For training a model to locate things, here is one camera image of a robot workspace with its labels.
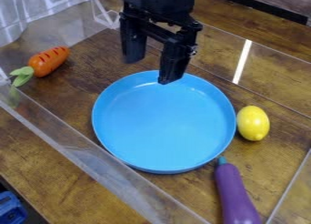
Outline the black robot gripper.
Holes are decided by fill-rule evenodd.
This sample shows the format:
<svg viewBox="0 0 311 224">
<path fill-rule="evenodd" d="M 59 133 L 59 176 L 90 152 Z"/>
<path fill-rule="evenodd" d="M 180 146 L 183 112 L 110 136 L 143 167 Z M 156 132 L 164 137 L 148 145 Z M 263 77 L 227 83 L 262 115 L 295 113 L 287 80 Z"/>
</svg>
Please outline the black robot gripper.
<svg viewBox="0 0 311 224">
<path fill-rule="evenodd" d="M 191 17 L 195 0 L 123 0 L 120 39 L 124 61 L 144 59 L 147 36 L 164 43 L 158 83 L 183 78 L 196 53 L 196 33 L 202 24 Z"/>
</svg>

